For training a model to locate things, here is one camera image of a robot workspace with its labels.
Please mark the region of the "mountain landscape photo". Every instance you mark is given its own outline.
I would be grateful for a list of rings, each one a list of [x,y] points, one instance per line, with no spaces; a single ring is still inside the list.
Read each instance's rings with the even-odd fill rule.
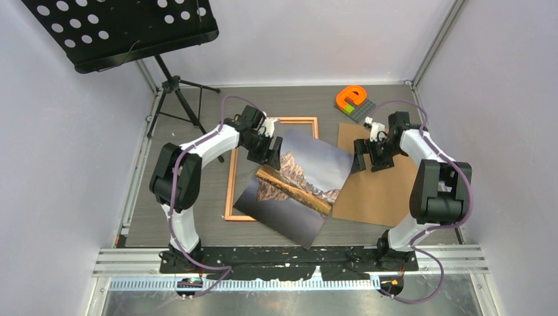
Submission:
[[[310,133],[287,129],[280,170],[262,166],[233,207],[308,249],[329,217],[352,163],[350,153]]]

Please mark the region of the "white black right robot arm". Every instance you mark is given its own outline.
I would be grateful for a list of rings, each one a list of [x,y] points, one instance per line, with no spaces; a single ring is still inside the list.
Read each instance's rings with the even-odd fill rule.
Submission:
[[[366,169],[366,155],[370,157],[371,172],[393,168],[398,155],[411,158],[417,166],[409,214],[383,233],[374,253],[380,269],[398,270],[416,257],[415,246],[427,234],[455,228],[466,219],[472,199],[472,167],[447,156],[431,139],[426,127],[411,123],[405,111],[390,114],[388,125],[366,117],[363,126],[370,135],[353,142],[352,173]]]

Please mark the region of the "copper picture frame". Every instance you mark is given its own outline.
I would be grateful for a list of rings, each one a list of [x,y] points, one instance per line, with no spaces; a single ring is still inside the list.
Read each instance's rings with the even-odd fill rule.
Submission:
[[[317,117],[276,117],[276,119],[282,124],[309,124],[312,128],[313,137],[319,139]],[[237,161],[238,148],[235,148],[231,151],[230,169],[228,173],[228,184],[226,191],[226,205],[223,219],[228,222],[255,222],[256,220],[250,216],[233,214]]]

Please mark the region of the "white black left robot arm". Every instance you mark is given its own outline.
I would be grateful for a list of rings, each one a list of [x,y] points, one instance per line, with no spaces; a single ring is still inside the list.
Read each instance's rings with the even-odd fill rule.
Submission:
[[[163,273],[192,273],[202,264],[201,239],[195,228],[193,205],[201,190],[204,167],[238,147],[248,160],[280,170],[281,137],[274,137],[277,118],[247,105],[241,114],[222,118],[202,137],[163,146],[149,183],[149,190],[165,212],[170,234],[168,250],[161,252]]]

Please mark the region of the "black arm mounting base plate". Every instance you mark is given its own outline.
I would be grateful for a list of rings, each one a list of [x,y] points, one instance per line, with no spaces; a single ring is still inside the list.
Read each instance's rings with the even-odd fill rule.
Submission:
[[[159,252],[160,272],[205,273],[210,280],[219,279],[220,267],[232,268],[228,280],[309,280],[320,272],[324,280],[364,280],[369,273],[415,272],[417,257],[406,259],[381,257],[377,249],[366,246],[302,247],[197,247],[191,257],[202,263],[189,262],[179,250],[169,247]]]

